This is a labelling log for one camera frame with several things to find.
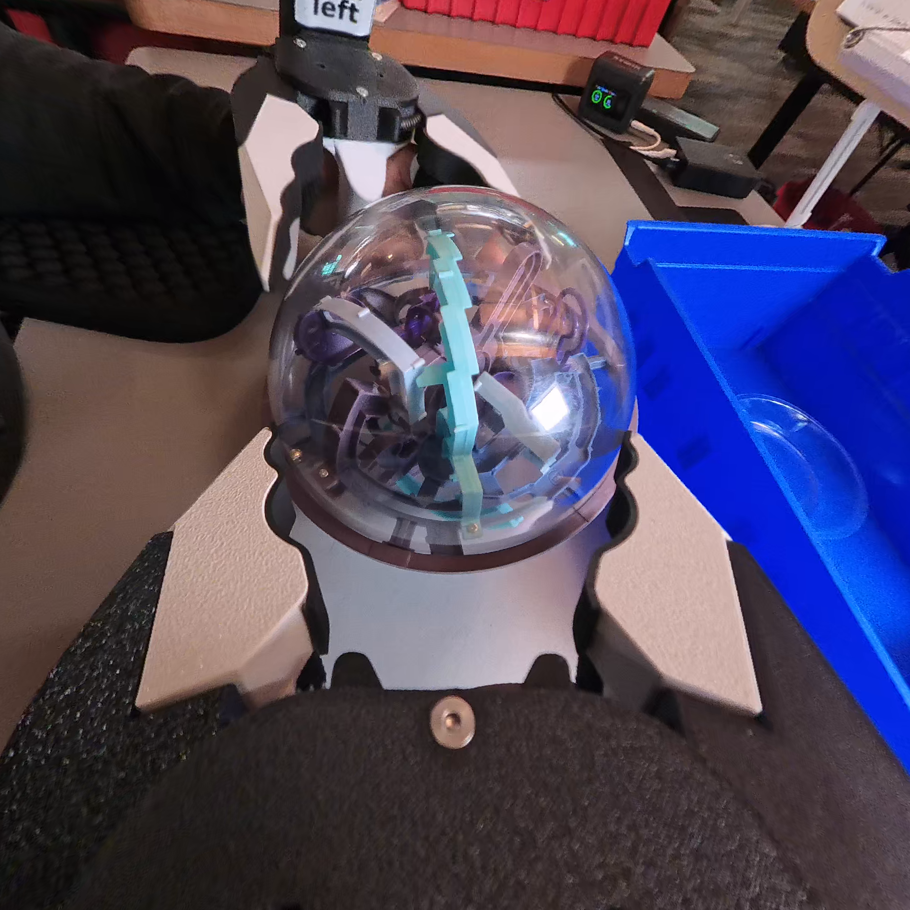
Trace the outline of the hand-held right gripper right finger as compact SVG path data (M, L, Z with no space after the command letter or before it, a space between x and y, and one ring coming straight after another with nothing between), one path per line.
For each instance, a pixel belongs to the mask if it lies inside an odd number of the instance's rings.
M576 607L577 684L631 711L671 693L760 714L726 531L639 434L614 479Z

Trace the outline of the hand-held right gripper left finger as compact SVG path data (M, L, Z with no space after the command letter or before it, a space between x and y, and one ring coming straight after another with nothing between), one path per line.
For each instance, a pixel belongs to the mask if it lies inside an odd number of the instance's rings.
M256 711L292 696L317 654L303 549L270 509L279 469L259 431L171 527L138 711L233 687Z

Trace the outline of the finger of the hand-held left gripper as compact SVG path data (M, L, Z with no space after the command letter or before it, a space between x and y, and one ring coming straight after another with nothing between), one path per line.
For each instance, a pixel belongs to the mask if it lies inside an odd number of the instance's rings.
M454 111L425 114L415 133L413 188L488 188L517 193L481 135Z
M231 90L249 245L263 290L286 286L301 227L323 188L321 124L299 104L273 60L257 60Z

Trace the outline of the blue plastic bin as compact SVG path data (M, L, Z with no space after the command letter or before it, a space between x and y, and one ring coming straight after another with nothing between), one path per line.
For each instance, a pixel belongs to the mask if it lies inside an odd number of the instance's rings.
M909 764L908 270L884 237L634 220L639 428Z

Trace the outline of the clear plastic maze ball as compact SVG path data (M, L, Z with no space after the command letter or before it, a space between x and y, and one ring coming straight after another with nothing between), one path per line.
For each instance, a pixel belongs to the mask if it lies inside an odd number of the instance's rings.
M631 427L629 320L548 212L489 188L412 189L297 268L267 390L298 511L430 573L547 552L603 516Z

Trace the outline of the person's left forearm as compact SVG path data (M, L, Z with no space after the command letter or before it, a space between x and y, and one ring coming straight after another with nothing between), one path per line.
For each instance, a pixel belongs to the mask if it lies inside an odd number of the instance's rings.
M244 224L228 93L2 23L2 216Z

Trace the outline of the clear plastic ball stand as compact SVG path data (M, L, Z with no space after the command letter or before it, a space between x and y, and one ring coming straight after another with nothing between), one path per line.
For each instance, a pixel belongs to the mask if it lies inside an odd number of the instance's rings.
M868 495L858 467L837 438L786 400L744 394L738 402L809 533L818 540L844 540L857 533L869 513Z

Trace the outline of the person's left hand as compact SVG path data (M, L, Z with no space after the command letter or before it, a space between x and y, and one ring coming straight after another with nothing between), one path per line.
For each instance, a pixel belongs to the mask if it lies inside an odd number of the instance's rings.
M410 143L397 149L385 162L384 183L381 199L410 191L414 187L419 164L418 147Z

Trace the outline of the black digital timer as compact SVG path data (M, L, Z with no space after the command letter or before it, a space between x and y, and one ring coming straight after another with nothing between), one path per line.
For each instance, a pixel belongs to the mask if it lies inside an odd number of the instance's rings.
M597 57L591 66L578 113L601 130L628 132L654 82L653 67L613 52Z

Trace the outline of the red plastic bin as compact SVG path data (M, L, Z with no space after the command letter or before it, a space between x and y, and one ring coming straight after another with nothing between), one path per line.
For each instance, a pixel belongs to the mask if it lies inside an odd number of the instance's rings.
M401 1L429 15L648 47L671 1Z

